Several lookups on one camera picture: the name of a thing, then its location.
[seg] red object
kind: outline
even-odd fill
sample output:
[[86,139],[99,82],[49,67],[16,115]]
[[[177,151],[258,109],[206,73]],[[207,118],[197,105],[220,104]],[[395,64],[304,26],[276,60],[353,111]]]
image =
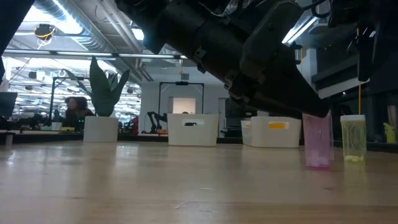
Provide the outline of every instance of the red object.
[[131,134],[132,135],[138,135],[138,120],[139,117],[135,117],[134,119],[131,120]]

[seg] wooden table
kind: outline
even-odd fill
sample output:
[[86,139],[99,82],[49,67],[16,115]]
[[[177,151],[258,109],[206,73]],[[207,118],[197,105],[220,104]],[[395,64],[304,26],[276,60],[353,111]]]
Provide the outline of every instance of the wooden table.
[[397,223],[398,154],[308,170],[297,149],[167,143],[0,150],[0,223]]

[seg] woman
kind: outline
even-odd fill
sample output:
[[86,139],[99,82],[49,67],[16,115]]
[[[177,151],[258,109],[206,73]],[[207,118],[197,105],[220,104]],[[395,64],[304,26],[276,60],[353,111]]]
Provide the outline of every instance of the woman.
[[87,108],[87,99],[85,97],[68,97],[65,102],[68,109],[64,126],[74,127],[75,131],[83,130],[85,117],[94,116],[93,112]]

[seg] white bin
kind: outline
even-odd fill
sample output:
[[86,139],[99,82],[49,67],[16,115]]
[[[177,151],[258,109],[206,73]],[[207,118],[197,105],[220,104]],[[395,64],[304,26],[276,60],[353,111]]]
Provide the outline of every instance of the white bin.
[[168,114],[167,125],[171,146],[217,145],[218,115]]
[[241,121],[243,144],[252,147],[296,148],[300,144],[301,120],[256,116]]

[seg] clear cup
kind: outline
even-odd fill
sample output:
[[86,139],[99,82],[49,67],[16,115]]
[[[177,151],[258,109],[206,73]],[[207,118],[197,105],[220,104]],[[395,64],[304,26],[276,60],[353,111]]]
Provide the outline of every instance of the clear cup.
[[366,154],[365,115],[340,117],[343,133],[343,151],[346,162],[363,162]]
[[333,160],[333,131],[330,112],[324,118],[303,114],[305,164],[328,168]]

